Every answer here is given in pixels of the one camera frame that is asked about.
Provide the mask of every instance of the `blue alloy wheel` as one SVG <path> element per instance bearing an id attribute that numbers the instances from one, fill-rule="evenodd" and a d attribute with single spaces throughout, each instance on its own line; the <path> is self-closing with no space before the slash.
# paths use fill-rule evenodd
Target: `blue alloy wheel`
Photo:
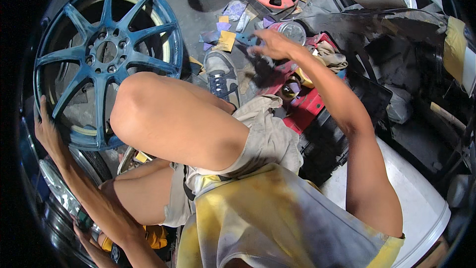
<path id="1" fill-rule="evenodd" d="M 182 57 L 180 28 L 165 0 L 69 0 L 39 45 L 36 106 L 45 94 L 70 146 L 116 148 L 123 143 L 110 128 L 113 101 L 106 104 L 106 96 L 112 93 L 114 99 L 118 85 L 138 71 L 180 78 Z M 85 102 L 92 108 L 86 117 L 77 108 Z"/>

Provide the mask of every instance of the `hand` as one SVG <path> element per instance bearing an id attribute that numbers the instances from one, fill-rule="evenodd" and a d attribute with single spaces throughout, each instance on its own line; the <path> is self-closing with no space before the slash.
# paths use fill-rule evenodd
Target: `hand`
<path id="1" fill-rule="evenodd" d="M 84 232 L 82 231 L 77 224 L 78 218 L 71 215 L 71 218 L 73 219 L 73 229 L 78 238 L 80 239 L 81 242 L 88 242 L 92 238 L 92 231 L 89 229 L 88 231 Z"/>
<path id="2" fill-rule="evenodd" d="M 291 59 L 290 55 L 292 51 L 302 48 L 302 46 L 291 41 L 276 30 L 255 30 L 253 34 L 262 39 L 265 45 L 249 48 L 249 53 L 252 54 L 266 55 L 275 60 Z"/>
<path id="3" fill-rule="evenodd" d="M 35 136 L 36 139 L 43 145 L 46 152 L 54 159 L 58 154 L 62 154 L 63 151 L 68 150 L 64 145 L 58 129 L 51 121 L 50 115 L 48 115 L 46 107 L 46 97 L 41 96 L 39 99 L 39 111 L 41 114 L 41 122 L 38 116 L 37 108 L 34 106 L 35 117 Z"/>

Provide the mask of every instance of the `tin can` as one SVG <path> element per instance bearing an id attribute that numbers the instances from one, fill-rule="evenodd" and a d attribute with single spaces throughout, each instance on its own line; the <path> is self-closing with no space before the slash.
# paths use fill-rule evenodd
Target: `tin can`
<path id="1" fill-rule="evenodd" d="M 276 30 L 284 34 L 285 37 L 289 38 L 295 43 L 304 45 L 306 43 L 306 31 L 304 27 L 298 22 L 278 22 L 271 24 L 268 29 Z"/>

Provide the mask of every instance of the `shorts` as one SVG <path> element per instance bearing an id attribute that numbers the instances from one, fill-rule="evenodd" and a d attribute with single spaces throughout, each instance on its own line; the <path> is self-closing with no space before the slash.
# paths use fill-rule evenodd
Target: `shorts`
<path id="1" fill-rule="evenodd" d="M 297 174 L 304 162 L 298 149 L 299 135 L 288 128 L 281 118 L 273 117 L 272 109 L 281 105 L 281 98 L 263 95 L 235 111 L 233 117 L 249 128 L 249 134 L 243 151 L 230 167 L 210 171 L 177 163 L 170 165 L 175 173 L 163 225 L 173 228 L 184 225 L 195 212 L 193 197 L 202 194 L 204 188 L 210 189 L 210 183 L 233 180 L 270 163 Z"/>

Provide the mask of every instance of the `gray sneaker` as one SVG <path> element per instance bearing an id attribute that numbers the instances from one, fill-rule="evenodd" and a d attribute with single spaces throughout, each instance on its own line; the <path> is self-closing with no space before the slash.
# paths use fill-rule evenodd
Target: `gray sneaker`
<path id="1" fill-rule="evenodd" d="M 238 109 L 241 106 L 241 99 L 238 91 L 237 72 L 231 59 L 225 52 L 213 50 L 205 55 L 203 63 L 210 92 L 235 105 Z"/>

